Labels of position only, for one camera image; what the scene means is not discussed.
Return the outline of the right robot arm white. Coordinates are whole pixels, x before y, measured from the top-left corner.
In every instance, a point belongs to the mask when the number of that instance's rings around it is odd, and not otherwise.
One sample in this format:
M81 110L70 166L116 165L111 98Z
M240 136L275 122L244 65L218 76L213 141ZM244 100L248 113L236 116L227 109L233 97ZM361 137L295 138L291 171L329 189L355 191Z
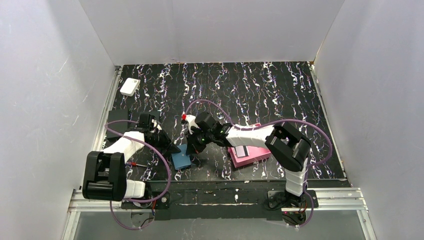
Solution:
M210 143L226 148L266 148L287 171L285 191L296 197L303 195L311 141L288 122L255 127L221 124L208 112L184 114L181 122L187 126L187 155L201 153Z

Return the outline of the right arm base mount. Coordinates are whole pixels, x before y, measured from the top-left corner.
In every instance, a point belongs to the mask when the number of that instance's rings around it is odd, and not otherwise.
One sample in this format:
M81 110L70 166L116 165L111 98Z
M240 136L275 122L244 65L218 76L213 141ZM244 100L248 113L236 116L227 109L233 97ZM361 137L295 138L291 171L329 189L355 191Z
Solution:
M287 191L270 190L267 192L264 202L266 210L281 213L285 225L296 229L309 222L311 216L308 215L307 211L313 212L319 206L318 197L314 190L307 190L301 196L293 195Z

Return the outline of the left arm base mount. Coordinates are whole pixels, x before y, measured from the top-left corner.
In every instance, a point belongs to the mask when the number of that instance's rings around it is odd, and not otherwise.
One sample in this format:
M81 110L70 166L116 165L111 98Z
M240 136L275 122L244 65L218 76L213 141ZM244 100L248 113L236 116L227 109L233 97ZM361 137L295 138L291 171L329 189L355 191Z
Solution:
M139 199L137 201L123 200L121 209L130 211L132 224L130 228L142 230L156 220L158 210L167 210L170 207L170 199L170 193L167 192L150 202L138 202Z

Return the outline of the pink plastic box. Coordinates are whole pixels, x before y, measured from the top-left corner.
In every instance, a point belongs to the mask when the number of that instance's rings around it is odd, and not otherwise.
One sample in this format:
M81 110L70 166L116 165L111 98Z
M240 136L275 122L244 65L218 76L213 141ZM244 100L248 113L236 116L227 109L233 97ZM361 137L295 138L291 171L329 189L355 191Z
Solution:
M261 127L259 123L249 126L236 124L229 130L226 139L232 145L227 151L232 159L233 165L240 168L257 161L268 159L271 156L270 150L266 147L266 138L272 133L273 127ZM237 146L247 146L249 156L236 157L234 148Z

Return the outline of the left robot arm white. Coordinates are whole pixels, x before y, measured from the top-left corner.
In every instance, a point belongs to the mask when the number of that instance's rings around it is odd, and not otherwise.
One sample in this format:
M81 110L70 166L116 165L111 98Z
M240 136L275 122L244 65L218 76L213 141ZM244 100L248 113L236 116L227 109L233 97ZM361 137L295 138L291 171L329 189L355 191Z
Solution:
M167 192L166 189L149 199L145 182L127 179L126 164L143 147L148 147L161 158L169 174L171 171L166 157L179 154L181 150L171 141L155 116L148 113L142 113L135 127L125 133L115 130L113 133L120 136L115 143L87 155L81 187L83 197L89 200L126 200L137 203L150 203L161 198Z

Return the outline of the blue card holder wallet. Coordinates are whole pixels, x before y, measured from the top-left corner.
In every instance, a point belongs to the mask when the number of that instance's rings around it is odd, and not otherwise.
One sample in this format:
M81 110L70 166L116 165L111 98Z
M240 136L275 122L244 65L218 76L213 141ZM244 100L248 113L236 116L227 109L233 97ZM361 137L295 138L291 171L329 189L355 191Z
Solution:
M189 155L186 154L187 144L181 144L177 146L180 149L179 153L172 153L172 163L176 170L182 170L190 167L192 161Z

